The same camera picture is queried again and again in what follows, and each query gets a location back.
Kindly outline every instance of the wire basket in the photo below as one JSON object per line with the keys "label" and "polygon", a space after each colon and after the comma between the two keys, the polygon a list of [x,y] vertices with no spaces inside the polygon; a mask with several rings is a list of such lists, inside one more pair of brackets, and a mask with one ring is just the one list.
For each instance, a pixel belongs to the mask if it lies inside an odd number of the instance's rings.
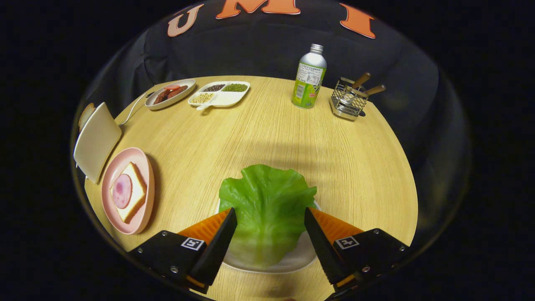
{"label": "wire basket", "polygon": [[347,78],[339,78],[331,95],[331,110],[333,114],[354,121],[362,113],[368,95],[362,92],[363,87],[351,88],[354,81]]}

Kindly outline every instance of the lettuce leaf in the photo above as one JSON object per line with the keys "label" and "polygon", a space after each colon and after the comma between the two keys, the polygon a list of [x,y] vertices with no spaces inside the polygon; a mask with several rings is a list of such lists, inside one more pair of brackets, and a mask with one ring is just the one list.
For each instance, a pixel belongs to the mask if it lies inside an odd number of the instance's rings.
{"label": "lettuce leaf", "polygon": [[227,178],[219,189],[219,211],[234,207],[238,226],[228,247],[251,267],[278,263],[305,231],[304,211],[314,206],[316,187],[295,170],[251,165],[242,179]]}

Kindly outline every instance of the bottle cap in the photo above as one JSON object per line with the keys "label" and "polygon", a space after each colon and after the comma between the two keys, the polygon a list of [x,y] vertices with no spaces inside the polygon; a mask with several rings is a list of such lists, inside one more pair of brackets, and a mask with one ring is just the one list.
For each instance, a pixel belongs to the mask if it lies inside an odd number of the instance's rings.
{"label": "bottle cap", "polygon": [[312,44],[312,46],[310,46],[310,50],[322,53],[323,52],[323,46],[321,46],[319,44]]}

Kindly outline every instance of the bean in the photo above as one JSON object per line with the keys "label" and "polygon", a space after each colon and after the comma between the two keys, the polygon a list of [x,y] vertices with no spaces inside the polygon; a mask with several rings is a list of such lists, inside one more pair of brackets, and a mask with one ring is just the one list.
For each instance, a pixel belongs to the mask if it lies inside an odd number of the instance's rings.
{"label": "bean", "polygon": [[244,84],[230,84],[226,86],[222,91],[224,92],[243,92],[247,90],[247,85]]}
{"label": "bean", "polygon": [[203,90],[203,92],[214,92],[214,91],[219,91],[221,88],[223,88],[225,86],[225,84],[220,84],[220,85],[213,85],[213,86],[210,86],[206,89]]}
{"label": "bean", "polygon": [[192,103],[205,103],[211,100],[212,97],[213,97],[213,93],[203,93],[197,96],[196,98],[192,99]]}

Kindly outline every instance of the wooden table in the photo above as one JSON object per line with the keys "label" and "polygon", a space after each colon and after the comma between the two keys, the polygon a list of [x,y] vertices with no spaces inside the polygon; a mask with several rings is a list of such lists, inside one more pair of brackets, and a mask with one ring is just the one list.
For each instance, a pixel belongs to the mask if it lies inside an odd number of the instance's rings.
{"label": "wooden table", "polygon": [[[204,112],[187,103],[189,96],[159,111],[150,111],[143,99],[110,155],[138,147],[152,164],[156,193],[144,231],[124,235],[115,230],[104,214],[101,184],[85,182],[100,222],[126,251],[163,229],[178,232],[213,215],[222,180],[241,178],[241,169],[259,163],[301,173],[309,186],[318,187],[316,200],[324,212],[363,230],[382,228],[410,245],[418,215],[414,179],[399,141],[373,103],[366,105],[365,117],[351,122],[331,113],[332,90],[326,87],[320,89],[315,107],[307,110],[291,103],[291,80],[253,76],[196,80],[196,90],[222,80],[248,81],[251,87],[235,106]],[[132,104],[117,123],[125,120]],[[314,301],[332,292],[315,260],[301,271],[283,275],[246,273],[222,265],[206,296]]]}

